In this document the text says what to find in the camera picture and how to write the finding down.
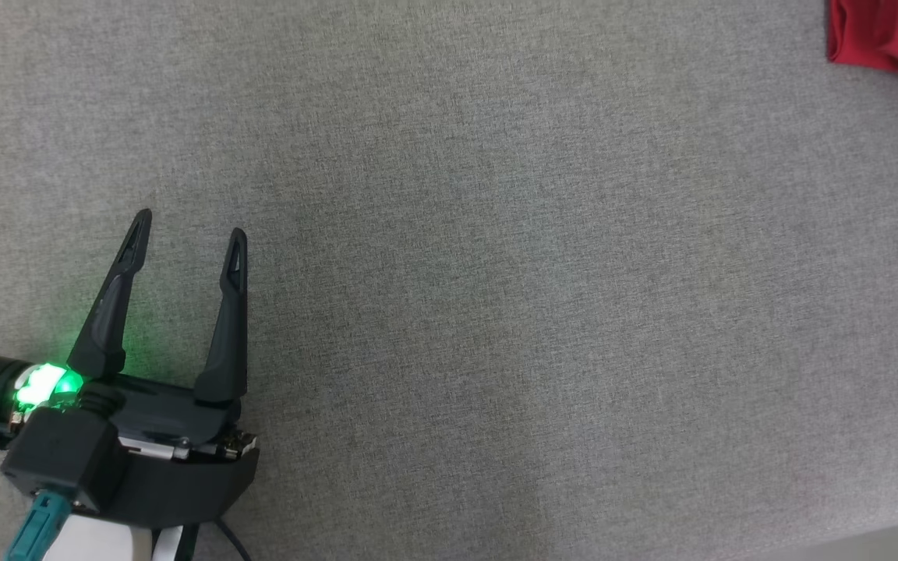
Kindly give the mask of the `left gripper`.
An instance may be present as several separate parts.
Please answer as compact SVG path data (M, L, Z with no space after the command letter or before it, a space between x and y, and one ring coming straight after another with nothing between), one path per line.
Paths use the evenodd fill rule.
M53 492L79 514L164 529L224 515L252 484L259 450L236 425L236 400L247 392L242 228L229 237L195 397L189 388L118 374L150 228L152 210L139 210L67 358L72 372L0 356L0 470L26 495Z

